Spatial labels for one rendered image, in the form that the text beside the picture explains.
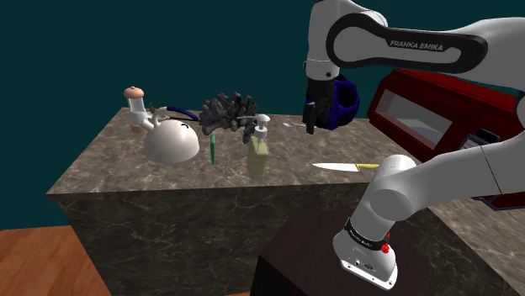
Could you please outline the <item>white dome kettle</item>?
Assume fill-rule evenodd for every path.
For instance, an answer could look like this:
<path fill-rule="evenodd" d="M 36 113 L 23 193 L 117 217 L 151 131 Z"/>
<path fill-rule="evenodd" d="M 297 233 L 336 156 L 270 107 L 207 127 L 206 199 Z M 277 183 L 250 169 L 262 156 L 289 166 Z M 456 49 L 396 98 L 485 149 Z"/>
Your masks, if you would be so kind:
<path fill-rule="evenodd" d="M 176 119 L 158 121 L 166 111 L 189 116 L 193 121 L 199 118 L 181 108 L 166 106 L 158 108 L 152 121 L 144 119 L 141 126 L 147 131 L 144 139 L 144 152 L 149 161 L 175 164 L 190 160 L 199 152 L 199 140 L 195 131 L 186 123 Z"/>

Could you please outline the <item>dark grey feather duster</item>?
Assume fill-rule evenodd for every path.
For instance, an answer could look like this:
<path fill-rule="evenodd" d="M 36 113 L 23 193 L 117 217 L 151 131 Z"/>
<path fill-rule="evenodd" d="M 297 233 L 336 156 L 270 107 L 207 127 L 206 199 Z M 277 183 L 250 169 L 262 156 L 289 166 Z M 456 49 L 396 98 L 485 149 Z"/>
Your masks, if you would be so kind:
<path fill-rule="evenodd" d="M 256 111 L 257 104 L 251 96 L 243 97 L 238 92 L 233 92 L 230 96 L 220 93 L 217 98 L 202 102 L 199 124 L 204 135 L 210 135 L 219 128 L 231 131 L 243 128 L 242 141 L 247 144 L 257 125 L 253 118 Z"/>

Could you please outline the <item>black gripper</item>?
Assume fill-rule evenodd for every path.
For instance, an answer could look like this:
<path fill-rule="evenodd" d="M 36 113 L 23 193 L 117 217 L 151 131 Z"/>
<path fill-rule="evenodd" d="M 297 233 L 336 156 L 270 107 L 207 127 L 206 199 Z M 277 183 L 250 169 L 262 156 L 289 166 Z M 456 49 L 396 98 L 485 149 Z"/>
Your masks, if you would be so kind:
<path fill-rule="evenodd" d="M 315 122 L 327 124 L 328 113 L 331 110 L 335 81 L 319 81 L 309 78 L 307 82 L 306 97 L 311 101 L 304 105 L 303 123 L 306 132 L 310 135 L 315 133 Z"/>

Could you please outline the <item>red countertop oven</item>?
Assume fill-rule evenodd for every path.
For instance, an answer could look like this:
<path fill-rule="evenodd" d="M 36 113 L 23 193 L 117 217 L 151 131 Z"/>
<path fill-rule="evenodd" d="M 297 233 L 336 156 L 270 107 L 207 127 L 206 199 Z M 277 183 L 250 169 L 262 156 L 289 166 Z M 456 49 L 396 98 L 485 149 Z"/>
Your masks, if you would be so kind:
<path fill-rule="evenodd" d="M 525 207 L 525 129 L 517 99 L 453 77 L 394 70 L 368 116 L 407 151 L 380 166 L 365 193 L 371 208 L 406 218 L 420 209 L 483 198 L 495 209 Z"/>

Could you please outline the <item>white grinder tan cap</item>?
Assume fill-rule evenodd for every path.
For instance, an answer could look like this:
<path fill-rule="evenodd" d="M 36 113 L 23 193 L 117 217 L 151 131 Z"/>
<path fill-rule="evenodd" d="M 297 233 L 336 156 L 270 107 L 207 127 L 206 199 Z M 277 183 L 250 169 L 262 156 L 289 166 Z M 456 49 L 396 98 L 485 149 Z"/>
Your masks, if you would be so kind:
<path fill-rule="evenodd" d="M 141 126 L 141 123 L 148 117 L 143 103 L 143 90 L 134 86 L 127 87 L 124 90 L 124 96 L 127 98 L 130 108 L 131 130 L 139 135 L 145 134 L 146 130 Z"/>

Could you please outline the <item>yellow-green soap dispenser bottle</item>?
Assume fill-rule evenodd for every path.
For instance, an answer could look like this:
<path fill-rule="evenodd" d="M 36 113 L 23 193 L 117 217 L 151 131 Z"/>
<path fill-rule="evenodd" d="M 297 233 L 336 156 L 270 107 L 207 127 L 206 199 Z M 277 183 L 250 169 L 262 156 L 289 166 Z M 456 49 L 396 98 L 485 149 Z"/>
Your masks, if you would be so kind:
<path fill-rule="evenodd" d="M 254 119 L 257 121 L 257 125 L 255 126 L 254 133 L 248 142 L 247 170 L 251 180 L 255 182 L 263 182 L 265 178 L 266 162 L 269 156 L 266 137 L 270 118 L 266 114 L 258 114 Z"/>

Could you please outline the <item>dark robot stand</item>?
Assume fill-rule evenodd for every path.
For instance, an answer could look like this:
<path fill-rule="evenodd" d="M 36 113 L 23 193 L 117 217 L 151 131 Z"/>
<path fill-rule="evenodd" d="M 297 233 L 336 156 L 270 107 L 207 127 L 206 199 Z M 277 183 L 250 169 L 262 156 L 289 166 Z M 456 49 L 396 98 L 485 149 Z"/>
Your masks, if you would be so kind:
<path fill-rule="evenodd" d="M 399 270 L 391 290 L 343 270 L 332 240 L 351 213 L 316 210 L 292 216 L 259 256 L 250 296 L 430 296 L 429 262 L 402 224 L 390 231 Z"/>

